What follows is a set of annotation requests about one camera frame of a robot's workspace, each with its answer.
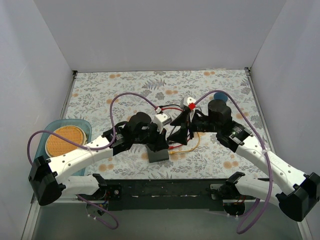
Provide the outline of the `black network switch box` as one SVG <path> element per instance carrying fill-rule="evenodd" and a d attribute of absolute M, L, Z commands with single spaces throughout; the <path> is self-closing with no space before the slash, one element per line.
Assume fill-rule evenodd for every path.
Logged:
<path fill-rule="evenodd" d="M 148 162 L 151 164 L 166 161 L 166 160 L 170 159 L 168 150 L 166 150 L 166 149 L 154 152 L 149 148 L 148 145 L 146 145 L 146 150 L 147 150 Z"/>

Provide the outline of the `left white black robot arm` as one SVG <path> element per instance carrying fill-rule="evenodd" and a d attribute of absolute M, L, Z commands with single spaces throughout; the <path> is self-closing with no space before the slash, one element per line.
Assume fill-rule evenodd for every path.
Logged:
<path fill-rule="evenodd" d="M 172 118 L 163 112 L 154 117 L 138 112 L 129 121 L 117 123 L 113 129 L 82 148 L 48 159 L 37 157 L 28 180 L 39 205 L 46 206 L 70 195 L 103 200 L 110 189 L 100 174 L 74 174 L 98 161 L 128 151 L 134 144 L 146 145 L 154 152 L 168 149 L 165 125 L 171 121 Z"/>

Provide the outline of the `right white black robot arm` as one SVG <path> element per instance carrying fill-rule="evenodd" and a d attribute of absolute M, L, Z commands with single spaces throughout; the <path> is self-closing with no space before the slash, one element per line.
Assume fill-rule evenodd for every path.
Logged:
<path fill-rule="evenodd" d="M 221 145 L 250 161 L 272 182 L 270 188 L 267 182 L 236 172 L 225 182 L 227 195 L 232 199 L 241 195 L 269 199 L 287 217 L 301 222 L 320 200 L 319 175 L 306 174 L 264 148 L 249 129 L 232 119 L 232 110 L 223 100 L 211 100 L 207 115 L 196 108 L 195 102 L 192 97 L 180 102 L 182 112 L 171 122 L 180 129 L 168 139 L 186 145 L 195 133 L 215 133 Z"/>

